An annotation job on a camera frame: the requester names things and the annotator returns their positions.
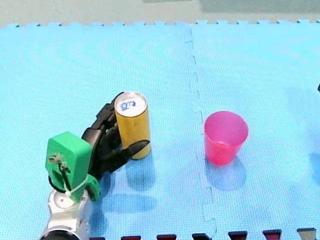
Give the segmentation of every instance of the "pink plastic cup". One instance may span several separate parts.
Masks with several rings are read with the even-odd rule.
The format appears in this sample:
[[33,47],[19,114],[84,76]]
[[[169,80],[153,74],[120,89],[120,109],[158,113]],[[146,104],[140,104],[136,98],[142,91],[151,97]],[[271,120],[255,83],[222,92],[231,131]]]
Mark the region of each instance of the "pink plastic cup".
[[249,128],[237,114],[218,111],[204,123],[204,148],[208,161],[215,165],[227,165],[237,155],[246,141]]

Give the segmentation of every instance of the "blue logo on can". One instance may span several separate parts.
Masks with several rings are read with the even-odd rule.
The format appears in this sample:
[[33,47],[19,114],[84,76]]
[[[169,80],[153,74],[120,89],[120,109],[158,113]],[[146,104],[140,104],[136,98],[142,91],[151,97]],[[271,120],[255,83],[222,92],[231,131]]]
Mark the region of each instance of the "blue logo on can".
[[136,102],[135,101],[128,101],[128,102],[123,102],[121,103],[120,107],[122,111],[125,111],[127,109],[129,109],[130,107],[135,107],[136,106]]

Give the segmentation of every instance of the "can top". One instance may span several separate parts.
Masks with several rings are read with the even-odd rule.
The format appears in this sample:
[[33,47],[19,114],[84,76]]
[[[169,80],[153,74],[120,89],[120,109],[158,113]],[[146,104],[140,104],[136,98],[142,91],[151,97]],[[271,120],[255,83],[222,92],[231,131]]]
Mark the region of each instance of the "can top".
[[138,92],[124,92],[115,99],[114,108],[124,117],[136,117],[147,109],[147,99]]

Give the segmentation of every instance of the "silver metal joint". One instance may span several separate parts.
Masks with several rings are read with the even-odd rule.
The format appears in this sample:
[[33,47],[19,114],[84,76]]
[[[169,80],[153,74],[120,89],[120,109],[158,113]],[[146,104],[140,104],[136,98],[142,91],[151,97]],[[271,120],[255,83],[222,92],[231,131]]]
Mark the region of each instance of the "silver metal joint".
[[64,193],[53,190],[48,199],[48,207],[50,219],[39,240],[89,240],[89,220],[93,205],[86,190],[79,203],[75,203]]

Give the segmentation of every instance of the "black wire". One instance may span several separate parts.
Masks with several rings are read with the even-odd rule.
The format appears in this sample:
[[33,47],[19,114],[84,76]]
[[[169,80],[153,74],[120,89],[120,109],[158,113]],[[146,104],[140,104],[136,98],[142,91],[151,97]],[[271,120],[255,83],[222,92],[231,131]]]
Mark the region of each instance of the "black wire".
[[65,186],[69,191],[71,191],[71,186],[70,186],[70,183],[68,181],[68,178],[67,178],[67,175],[65,173],[65,170],[61,168],[61,164],[60,163],[58,163],[58,165],[59,165],[59,170],[61,172],[62,178],[63,178],[63,180],[65,182]]
[[51,187],[52,187],[54,190],[56,190],[57,192],[62,193],[62,194],[66,193],[66,191],[57,188],[57,187],[53,184],[50,176],[48,176],[48,178],[49,178],[49,184],[51,185]]

